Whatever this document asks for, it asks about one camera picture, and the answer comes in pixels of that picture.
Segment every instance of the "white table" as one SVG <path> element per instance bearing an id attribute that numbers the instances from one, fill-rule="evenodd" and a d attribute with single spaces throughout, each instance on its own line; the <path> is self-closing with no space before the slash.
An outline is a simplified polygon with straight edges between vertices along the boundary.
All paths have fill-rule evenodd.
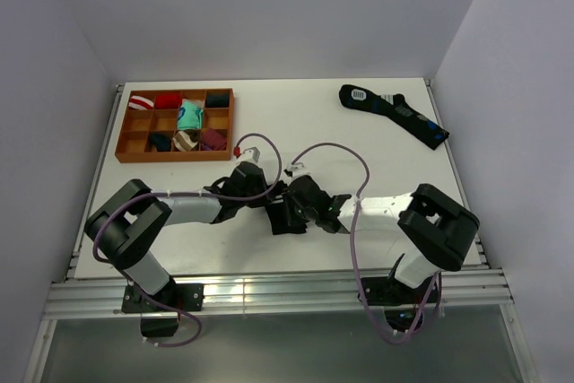
<path id="1" fill-rule="evenodd" d="M 360 153 L 370 166 L 371 180 L 363 196 L 392 196 L 431 183 L 462 203 L 444 145 L 433 151 L 387 118 L 345 109 L 338 99 L 341 85 L 353 83 L 381 93 L 403 93 L 416 110 L 436 120 L 422 78 L 218 81 L 127 83 L 109 137 L 91 210 L 99 208 L 131 178 L 155 190 L 197 190 L 229 175 L 233 161 L 126 163 L 114 151 L 133 90 L 233 88 L 236 96 L 234 138 L 249 132 L 269 136 L 287 163 L 308 146 L 329 141 Z M 267 144 L 251 139 L 242 146 L 261 150 L 260 164 L 274 178 L 277 164 Z M 354 193 L 363 180 L 362 166 L 338 149 L 318 149 L 304 157 L 313 179 L 330 195 Z M 96 262 L 92 242 L 83 238 L 75 278 L 111 278 L 117 272 Z M 358 258 L 363 268 L 390 268 L 410 247 L 402 234 L 360 232 Z M 174 275 L 278 274 L 351 269 L 348 235 L 331 235 L 309 225 L 305 235 L 273 236 L 265 210 L 241 210 L 219 225 L 188 223 L 163 229 L 153 254 Z M 465 265 L 480 265 L 473 244 Z"/>

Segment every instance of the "gray floor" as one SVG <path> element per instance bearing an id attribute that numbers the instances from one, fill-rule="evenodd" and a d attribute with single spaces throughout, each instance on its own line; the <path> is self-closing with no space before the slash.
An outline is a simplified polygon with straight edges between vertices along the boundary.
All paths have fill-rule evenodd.
<path id="1" fill-rule="evenodd" d="M 446 312 L 400 347 L 360 312 L 206 318 L 177 349 L 142 344 L 137 319 L 61 321 L 42 382 L 520 381 L 498 307 Z"/>

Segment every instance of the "wooden box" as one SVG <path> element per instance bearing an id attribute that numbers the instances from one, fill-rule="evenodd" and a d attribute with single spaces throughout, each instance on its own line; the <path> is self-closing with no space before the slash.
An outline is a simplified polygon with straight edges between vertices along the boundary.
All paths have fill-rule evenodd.
<path id="1" fill-rule="evenodd" d="M 229 95 L 228 108 L 204 107 L 201 134 L 208 128 L 227 138 L 227 147 L 222 151 L 206 150 L 199 144 L 191 152 L 181 152 L 171 143 L 170 152 L 158 152 L 150 144 L 150 133 L 160 133 L 169 139 L 177 132 L 178 109 L 130 109 L 124 113 L 124 121 L 117 140 L 116 157 L 120 163 L 148 161 L 228 161 L 231 159 L 233 130 L 233 89 L 175 90 L 182 99 L 202 100 L 205 104 L 209 95 Z M 155 102 L 158 95 L 174 90 L 132 91 L 132 96 L 142 96 Z"/>

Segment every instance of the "wall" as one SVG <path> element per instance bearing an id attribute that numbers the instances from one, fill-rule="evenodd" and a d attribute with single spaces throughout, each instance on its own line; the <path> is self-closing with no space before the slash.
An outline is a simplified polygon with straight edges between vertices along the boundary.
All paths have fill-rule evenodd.
<path id="1" fill-rule="evenodd" d="M 119 81 L 433 76 L 472 0 L 66 0 Z"/>
<path id="2" fill-rule="evenodd" d="M 572 0 L 474 0 L 436 77 L 491 260 L 543 381 L 574 375 Z"/>
<path id="3" fill-rule="evenodd" d="M 58 0 L 0 0 L 0 10 L 0 381 L 13 382 L 70 258 L 111 87 Z"/>

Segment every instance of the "purple cable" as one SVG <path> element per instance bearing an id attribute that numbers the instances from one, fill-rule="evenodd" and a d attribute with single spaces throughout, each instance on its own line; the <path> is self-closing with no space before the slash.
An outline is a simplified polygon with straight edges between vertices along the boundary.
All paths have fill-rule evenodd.
<path id="1" fill-rule="evenodd" d="M 423 309 L 426 306 L 427 301 L 429 300 L 432 289 L 435 285 L 435 282 L 437 282 L 437 279 L 439 280 L 439 297 L 437 299 L 437 303 L 435 305 L 434 312 L 433 312 L 431 319 L 433 320 L 438 315 L 439 305 L 440 305 L 440 300 L 441 300 L 441 293 L 442 293 L 442 277 L 440 275 L 440 272 L 437 272 L 435 275 L 432 276 L 432 279 L 430 280 L 430 283 L 429 283 L 429 287 L 427 288 L 426 292 L 424 293 L 424 296 L 422 297 L 422 301 L 419 304 L 419 309 L 416 312 L 416 315 L 414 317 L 414 321 L 411 324 L 411 326 L 409 327 L 408 332 L 403 337 L 396 339 L 394 336 L 392 336 L 389 333 L 389 331 L 391 333 L 394 333 L 393 328 L 391 328 L 388 324 L 387 324 L 387 327 L 384 328 L 378 323 L 377 318 L 375 317 L 373 312 L 370 310 L 369 303 L 367 302 L 367 296 L 365 295 L 365 291 L 362 287 L 361 271 L 359 269 L 359 263 L 357 261 L 357 250 L 355 247 L 355 231 L 357 229 L 357 221 L 359 220 L 359 213 L 361 212 L 361 193 L 364 190 L 364 188 L 367 186 L 367 184 L 369 183 L 369 180 L 370 180 L 370 171 L 369 171 L 369 166 L 367 165 L 367 162 L 356 151 L 350 149 L 349 147 L 346 147 L 345 145 L 341 145 L 341 144 L 337 144 L 337 143 L 320 143 L 320 144 L 311 145 L 308 149 L 303 150 L 295 159 L 293 159 L 291 164 L 296 163 L 301 157 L 303 157 L 305 154 L 307 154 L 311 150 L 314 150 L 318 147 L 327 147 L 327 146 L 328 147 L 337 147 L 337 148 L 340 148 L 342 150 L 349 152 L 350 154 L 355 156 L 361 162 L 363 168 L 365 169 L 365 179 L 362 182 L 359 189 L 357 190 L 357 193 L 355 194 L 357 197 L 357 202 L 356 202 L 357 208 L 356 208 L 356 211 L 352 217 L 351 229 L 350 229 L 351 233 L 350 233 L 350 239 L 349 239 L 349 244 L 351 247 L 352 270 L 353 270 L 354 275 L 355 275 L 355 282 L 357 283 L 357 288 L 359 289 L 359 297 L 361 298 L 362 307 L 365 309 L 365 312 L 367 313 L 367 318 L 369 319 L 370 323 L 373 325 L 373 327 L 377 331 L 378 336 L 380 336 L 384 341 L 386 341 L 387 343 L 392 344 L 392 345 L 399 345 L 399 344 L 406 343 L 411 338 L 413 333 L 419 332 L 422 329 L 422 327 L 419 329 L 415 329 L 415 328 L 416 328 L 417 324 L 419 323 L 419 320 L 421 319 Z"/>
<path id="2" fill-rule="evenodd" d="M 273 142 L 271 142 L 271 140 L 268 137 L 266 137 L 265 135 L 262 135 L 262 134 L 253 133 L 253 134 L 243 135 L 237 141 L 236 146 L 239 147 L 239 145 L 245 139 L 252 137 L 252 136 L 256 136 L 258 138 L 261 138 L 261 139 L 267 141 L 267 143 L 269 145 L 271 145 L 271 148 L 273 148 L 275 155 L 277 156 L 277 162 L 279 164 L 279 168 L 277 170 L 277 176 L 275 177 L 273 184 L 266 191 L 260 193 L 259 195 L 248 196 L 248 197 L 222 196 L 222 195 L 217 195 L 215 193 L 202 193 L 200 195 L 197 192 L 177 192 L 177 193 L 171 193 L 170 196 L 173 196 L 173 197 L 207 197 L 207 198 L 212 198 L 212 199 L 225 199 L 228 201 L 236 201 L 236 202 L 248 202 L 248 201 L 254 201 L 256 199 L 259 199 L 263 196 L 268 195 L 275 188 L 275 186 L 279 182 L 279 178 L 281 177 L 282 168 L 283 168 L 282 161 L 281 161 L 281 154 L 279 153 L 279 150 L 277 150 L 277 147 L 275 146 L 275 144 L 273 144 Z M 130 199 L 129 201 L 127 201 L 126 203 L 121 205 L 116 211 L 114 211 L 109 216 L 109 218 L 101 225 L 100 230 L 96 234 L 96 238 L 94 238 L 94 240 L 93 240 L 93 247 L 91 249 L 91 252 L 93 254 L 94 259 L 96 259 L 98 262 L 102 262 L 102 263 L 106 263 L 106 264 L 109 263 L 109 261 L 107 259 L 101 257 L 100 254 L 98 253 L 98 250 L 100 249 L 101 238 L 103 237 L 104 232 L 109 227 L 109 225 L 114 220 L 116 220 L 120 215 L 124 214 L 130 206 L 132 206 L 133 204 L 140 202 L 144 199 L 148 199 L 150 197 L 168 197 L 168 193 L 166 193 L 166 192 L 150 192 L 150 193 L 146 193 L 143 195 L 139 195 L 139 196 L 134 197 L 133 199 Z M 134 282 L 134 280 L 128 274 L 124 273 L 123 271 L 120 271 L 120 273 L 128 281 Z M 147 340 L 149 343 L 154 344 L 158 347 L 180 347 L 182 345 L 186 345 L 186 344 L 189 344 L 189 343 L 195 341 L 197 339 L 197 337 L 201 334 L 202 324 L 201 324 L 201 320 L 198 317 L 194 316 L 191 313 L 188 313 L 187 311 L 183 311 L 181 309 L 175 309 L 173 307 L 170 307 L 169 305 L 165 305 L 165 304 L 162 304 L 162 303 L 154 300 L 146 292 L 144 292 L 144 289 L 142 289 L 136 282 L 134 282 L 134 286 L 137 286 L 137 288 L 139 289 L 139 291 L 141 292 L 141 294 L 145 298 L 145 300 L 147 300 L 152 305 L 154 305 L 160 309 L 165 309 L 166 311 L 178 313 L 178 314 L 183 315 L 183 316 L 185 316 L 185 317 L 187 317 L 187 318 L 189 318 L 189 319 L 191 319 L 197 323 L 196 333 L 193 336 L 191 336 L 190 338 L 188 338 L 187 340 L 184 340 L 184 341 L 181 341 L 178 343 L 159 343 L 159 342 L 154 342 L 153 340 Z"/>

